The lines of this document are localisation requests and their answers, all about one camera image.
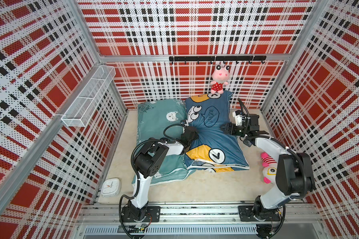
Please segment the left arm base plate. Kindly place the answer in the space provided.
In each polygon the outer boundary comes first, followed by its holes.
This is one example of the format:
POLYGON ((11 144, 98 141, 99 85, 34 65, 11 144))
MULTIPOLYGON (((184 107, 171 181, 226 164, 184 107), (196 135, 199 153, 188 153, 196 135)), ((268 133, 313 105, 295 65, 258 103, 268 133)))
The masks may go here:
POLYGON ((130 205, 122 208, 120 219, 124 223, 155 223, 160 220, 160 214, 161 207, 159 206, 146 206, 142 209, 137 209, 133 205, 130 205))

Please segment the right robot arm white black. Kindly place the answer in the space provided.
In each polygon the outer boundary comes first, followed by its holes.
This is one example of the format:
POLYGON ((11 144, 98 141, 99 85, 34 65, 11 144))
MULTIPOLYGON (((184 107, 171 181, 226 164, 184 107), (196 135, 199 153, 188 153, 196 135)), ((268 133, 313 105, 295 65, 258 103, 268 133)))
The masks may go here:
POLYGON ((258 196, 248 216, 265 221, 278 209, 292 200, 304 199, 308 192, 316 189, 311 158, 308 154, 295 152, 259 129, 259 116, 233 113, 234 122, 229 122, 221 130, 238 136, 246 145, 254 145, 264 151, 263 156, 273 162, 263 162, 264 180, 274 183, 265 194, 258 196))

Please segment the green cat pillowcase pillow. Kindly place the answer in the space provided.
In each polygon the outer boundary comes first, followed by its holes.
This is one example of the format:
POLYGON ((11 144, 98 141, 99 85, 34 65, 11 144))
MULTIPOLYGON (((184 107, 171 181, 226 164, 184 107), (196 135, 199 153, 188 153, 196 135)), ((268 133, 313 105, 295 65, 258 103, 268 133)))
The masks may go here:
MULTIPOLYGON (((183 134, 183 127, 179 126, 186 119, 186 107, 183 100, 166 99, 144 102, 137 107, 137 143, 153 137, 164 137, 164 129, 175 124, 166 131, 174 139, 183 134)), ((159 171, 153 176, 151 185, 160 185, 183 181, 191 175, 184 163, 184 155, 167 155, 159 171)))

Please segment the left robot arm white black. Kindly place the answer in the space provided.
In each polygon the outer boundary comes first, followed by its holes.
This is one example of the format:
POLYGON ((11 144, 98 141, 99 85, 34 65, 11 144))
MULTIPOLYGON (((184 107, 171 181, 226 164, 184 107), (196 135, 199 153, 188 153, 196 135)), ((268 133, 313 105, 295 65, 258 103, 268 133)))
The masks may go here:
POLYGON ((161 139, 149 138, 136 145, 131 154, 131 166, 136 175, 133 196, 122 195, 128 199, 125 210, 120 215, 131 215, 133 220, 142 221, 148 215, 148 193, 153 176, 161 168, 166 156, 183 155, 190 150, 191 143, 198 139, 197 129, 193 126, 186 126, 182 123, 170 125, 163 131, 161 139), (180 126, 183 134, 177 139, 166 134, 166 130, 180 126))

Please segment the blue cartoon pillowcase pillow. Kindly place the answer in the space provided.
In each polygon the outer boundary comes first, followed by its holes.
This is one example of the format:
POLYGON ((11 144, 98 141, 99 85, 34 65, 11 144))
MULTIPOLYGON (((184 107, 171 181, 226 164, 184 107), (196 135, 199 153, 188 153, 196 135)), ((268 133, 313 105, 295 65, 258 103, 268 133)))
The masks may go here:
POLYGON ((198 139, 185 153, 187 170, 232 172, 248 170, 250 166, 236 136, 225 134, 221 127, 230 123, 230 99, 233 93, 204 94, 187 98, 187 123, 195 127, 198 139))

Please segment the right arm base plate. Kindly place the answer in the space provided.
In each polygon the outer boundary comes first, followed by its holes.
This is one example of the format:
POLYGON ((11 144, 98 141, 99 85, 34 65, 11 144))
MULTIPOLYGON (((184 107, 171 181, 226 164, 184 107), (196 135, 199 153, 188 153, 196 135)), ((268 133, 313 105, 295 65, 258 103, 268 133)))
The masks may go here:
POLYGON ((243 205, 238 207, 241 222, 280 222, 278 209, 264 209, 257 205, 243 205))

